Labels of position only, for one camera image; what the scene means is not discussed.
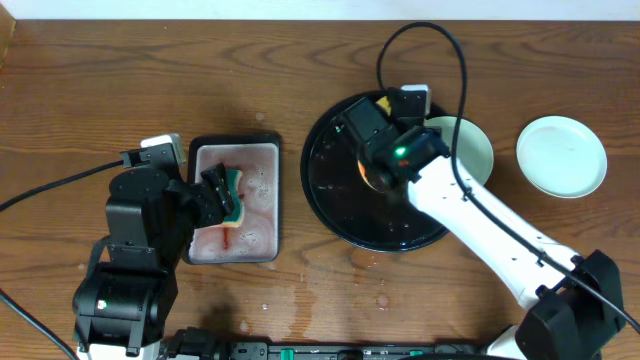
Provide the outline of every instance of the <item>black round tray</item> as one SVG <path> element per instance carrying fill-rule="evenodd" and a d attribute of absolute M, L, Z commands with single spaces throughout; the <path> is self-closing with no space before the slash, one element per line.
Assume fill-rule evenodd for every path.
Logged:
<path fill-rule="evenodd" d="M 302 150 L 302 188 L 314 213 L 331 231 L 353 245 L 374 251 L 410 251 L 440 239 L 447 229 L 404 198 L 381 194 L 361 178 L 354 155 L 331 125 L 333 118 L 366 92 L 331 107 L 311 129 Z M 447 115 L 431 105 L 429 117 Z"/>

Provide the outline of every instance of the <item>wood grain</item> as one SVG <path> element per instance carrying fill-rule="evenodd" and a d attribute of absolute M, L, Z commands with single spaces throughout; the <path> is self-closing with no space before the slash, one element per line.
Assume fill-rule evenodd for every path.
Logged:
<path fill-rule="evenodd" d="M 377 53 L 401 25 L 21 21 L 0 75 L 0 198 L 112 161 L 156 134 L 178 132 L 188 144 L 205 134 L 274 130 L 284 140 L 280 255 L 269 264 L 181 264 L 167 335 L 186 326 L 239 334 L 244 320 L 249 333 L 273 341 L 490 341 L 523 313 L 453 236 L 406 254 L 357 249 L 316 219 L 302 192 L 308 131 L 337 101 L 375 89 Z M 496 151 L 489 189 L 549 236 L 614 258 L 625 305 L 640 316 L 640 25 L 444 25 L 467 56 L 467 117 Z M 388 85 L 428 82 L 435 101 L 455 109 L 458 68 L 442 39 L 412 31 L 388 55 Z M 608 175 L 594 194 L 551 198 L 520 173 L 517 136 L 547 114 L 579 119 L 604 143 Z M 117 172 L 2 213 L 2 288 L 69 342 L 71 298 L 91 245 L 106 232 L 107 186 Z M 3 358 L 61 358 L 6 308 L 0 316 Z M 633 359 L 639 351 L 627 328 L 604 355 Z"/>

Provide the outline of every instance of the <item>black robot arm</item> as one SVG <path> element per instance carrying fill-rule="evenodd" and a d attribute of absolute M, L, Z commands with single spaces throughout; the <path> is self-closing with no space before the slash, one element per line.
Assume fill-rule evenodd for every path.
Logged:
<path fill-rule="evenodd" d="M 220 224 L 233 211 L 224 166 L 203 171 L 200 183 L 185 183 L 182 144 L 172 139 L 121 154 L 129 170 L 109 186 L 110 235 L 94 246 L 73 299 L 82 352 L 97 343 L 137 356 L 160 340 L 178 295 L 175 268 L 194 229 Z M 110 261 L 99 262 L 105 247 Z"/>

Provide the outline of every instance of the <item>green connector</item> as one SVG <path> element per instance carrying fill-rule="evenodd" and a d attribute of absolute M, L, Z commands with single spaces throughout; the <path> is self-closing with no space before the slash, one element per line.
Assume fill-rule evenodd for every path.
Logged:
<path fill-rule="evenodd" d="M 280 351 L 280 360 L 293 360 L 293 349 L 282 349 Z"/>

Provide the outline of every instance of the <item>white wall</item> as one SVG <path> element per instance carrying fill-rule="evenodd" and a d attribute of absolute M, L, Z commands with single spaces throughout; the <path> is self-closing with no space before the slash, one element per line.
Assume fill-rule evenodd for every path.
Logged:
<path fill-rule="evenodd" d="M 0 0 L 16 19 L 640 20 L 640 0 Z"/>

